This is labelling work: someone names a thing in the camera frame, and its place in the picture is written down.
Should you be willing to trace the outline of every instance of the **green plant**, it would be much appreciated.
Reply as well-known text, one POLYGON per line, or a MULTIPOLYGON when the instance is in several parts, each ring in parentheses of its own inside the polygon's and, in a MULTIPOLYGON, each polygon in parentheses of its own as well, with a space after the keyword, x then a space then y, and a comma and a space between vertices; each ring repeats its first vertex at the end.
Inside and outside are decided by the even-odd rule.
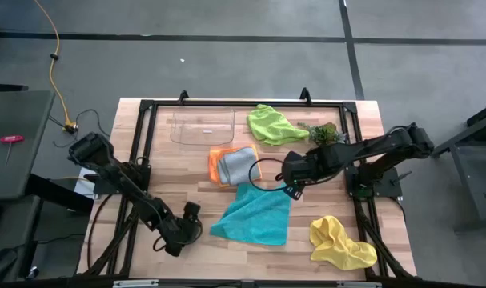
POLYGON ((321 126, 310 126, 304 122, 298 122, 298 126, 310 133, 309 140, 317 146, 328 145, 332 143, 344 143, 346 134, 337 131, 337 125, 329 122, 321 126))

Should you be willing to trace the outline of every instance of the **orange cloth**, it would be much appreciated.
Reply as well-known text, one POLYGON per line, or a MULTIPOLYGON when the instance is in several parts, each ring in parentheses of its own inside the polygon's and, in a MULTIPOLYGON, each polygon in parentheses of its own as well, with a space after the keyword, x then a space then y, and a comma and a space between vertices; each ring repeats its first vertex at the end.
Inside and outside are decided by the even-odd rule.
MULTIPOLYGON (((259 154, 257 154, 257 148, 255 148, 255 145, 249 145, 255 152, 255 157, 257 160, 259 160, 259 154)), ((228 184, 222 184, 221 181, 219 180, 219 174, 218 174, 218 162, 223 158, 223 156, 226 153, 231 153, 231 152, 236 152, 237 150, 240 150, 244 147, 236 147, 236 148, 230 148, 230 149, 225 149, 225 150, 211 150, 209 152, 209 178, 211 179, 212 182, 218 183, 221 187, 227 187, 229 186, 228 184)), ((260 171, 260 164, 257 164, 257 167, 259 168, 259 179, 262 177, 262 172, 260 171)))

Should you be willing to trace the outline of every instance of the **folded cloth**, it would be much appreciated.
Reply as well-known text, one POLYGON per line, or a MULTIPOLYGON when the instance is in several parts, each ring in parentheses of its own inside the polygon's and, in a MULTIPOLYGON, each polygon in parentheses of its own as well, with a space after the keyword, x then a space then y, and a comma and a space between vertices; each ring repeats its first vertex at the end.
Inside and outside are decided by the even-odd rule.
MULTIPOLYGON (((229 180, 229 176, 230 176, 230 173, 227 169, 227 164, 225 162, 225 155, 226 154, 230 154, 230 153, 234 153, 234 152, 238 152, 240 150, 243 150, 242 153, 235 153, 234 155, 230 156, 229 158, 232 160, 232 158, 234 158, 235 160, 235 163, 239 163, 239 164, 244 164, 246 163, 247 165, 247 168, 237 168, 237 169, 234 169, 232 168, 232 173, 236 173, 235 176, 238 176, 238 175, 241 175, 240 177, 242 177, 243 175, 245 175, 243 177, 243 180, 239 180, 239 181, 234 181, 232 185, 236 185, 238 183, 241 183, 241 182, 248 182, 248 171, 250 169, 250 166, 255 163, 255 161, 257 161, 259 159, 259 156, 257 155, 257 149, 255 148, 255 145, 249 145, 248 147, 244 147, 244 148, 241 148, 241 147, 237 147, 237 148, 230 148, 230 149, 225 149, 225 150, 211 150, 209 152, 209 164, 208 164, 208 168, 209 168, 209 178, 211 179, 212 182, 214 183, 218 183, 221 187, 225 187, 225 186, 229 186, 231 184, 230 180, 229 180), (241 163, 239 161, 239 158, 241 156, 244 156, 246 157, 246 161, 241 163)), ((261 178, 261 173, 260 173, 260 165, 257 164, 252 170, 251 170, 251 174, 252 174, 252 180, 256 180, 256 179, 259 179, 261 178)))
POLYGON ((295 128, 283 114, 268 105, 258 104, 247 120, 253 136, 269 145, 282 145, 309 135, 308 131, 295 128))
POLYGON ((376 250, 366 242, 353 242, 339 220, 324 216, 310 225, 315 250, 310 259, 328 261, 341 270, 367 268, 376 263, 376 250))
POLYGON ((239 184, 235 200, 221 219, 211 226, 211 235, 264 245, 287 241, 291 198, 282 192, 266 192, 250 183, 239 184))

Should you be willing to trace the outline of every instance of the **yellow cloth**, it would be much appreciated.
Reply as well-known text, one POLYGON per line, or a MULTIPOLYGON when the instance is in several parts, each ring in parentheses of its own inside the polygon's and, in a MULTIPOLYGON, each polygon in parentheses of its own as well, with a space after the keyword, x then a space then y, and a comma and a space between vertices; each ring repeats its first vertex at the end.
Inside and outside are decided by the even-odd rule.
POLYGON ((353 242, 339 220, 324 216, 310 225, 315 250, 310 259, 328 261, 341 270, 367 268, 376 263, 376 250, 366 242, 353 242))

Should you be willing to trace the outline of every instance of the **red tool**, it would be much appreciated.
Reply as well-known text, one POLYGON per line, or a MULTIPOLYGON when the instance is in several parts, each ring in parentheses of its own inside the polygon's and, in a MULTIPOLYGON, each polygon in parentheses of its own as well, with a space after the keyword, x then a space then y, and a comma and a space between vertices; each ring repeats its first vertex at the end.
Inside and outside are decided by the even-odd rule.
POLYGON ((24 137, 20 135, 11 135, 11 136, 4 136, 1 137, 1 142, 2 143, 9 143, 10 148, 8 148, 8 155, 6 155, 6 162, 4 163, 4 166, 8 165, 8 159, 10 158, 10 152, 11 152, 11 145, 16 142, 22 142, 24 141, 24 137))

